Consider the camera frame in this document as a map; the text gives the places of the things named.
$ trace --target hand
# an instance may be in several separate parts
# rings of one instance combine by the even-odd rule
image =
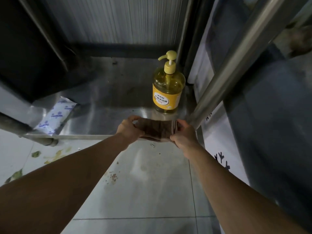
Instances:
[[[139,137],[144,136],[144,131],[135,128],[133,121],[138,120],[139,116],[132,115],[128,117],[127,119],[123,120],[121,124],[117,128],[117,134],[120,134],[124,137],[124,139],[127,142],[127,147],[129,144],[135,142]]]
[[[196,148],[202,148],[197,141],[196,132],[193,126],[185,120],[177,120],[183,127],[177,133],[170,136],[170,139],[176,143],[179,149],[183,150],[185,157],[189,158],[189,151]]]

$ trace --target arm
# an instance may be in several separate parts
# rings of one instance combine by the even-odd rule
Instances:
[[[194,166],[226,234],[307,233],[270,200],[224,169],[198,142],[195,130],[183,129],[171,139]]]
[[[117,155],[144,132],[131,116],[117,133],[0,187],[1,233],[60,233]]]

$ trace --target striped metal wall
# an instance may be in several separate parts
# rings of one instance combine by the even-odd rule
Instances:
[[[42,0],[69,43],[177,46],[188,0]]]

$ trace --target dish soap bottle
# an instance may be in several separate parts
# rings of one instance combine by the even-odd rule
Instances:
[[[155,109],[161,113],[174,113],[180,101],[182,90],[185,86],[184,75],[176,71],[177,58],[175,51],[168,51],[158,60],[167,58],[164,68],[157,68],[153,74],[153,101]]]

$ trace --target brown cloth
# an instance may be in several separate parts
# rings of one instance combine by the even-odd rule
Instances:
[[[145,135],[142,137],[156,142],[169,142],[170,135],[176,133],[181,125],[177,121],[155,121],[140,118],[135,127],[143,130]]]

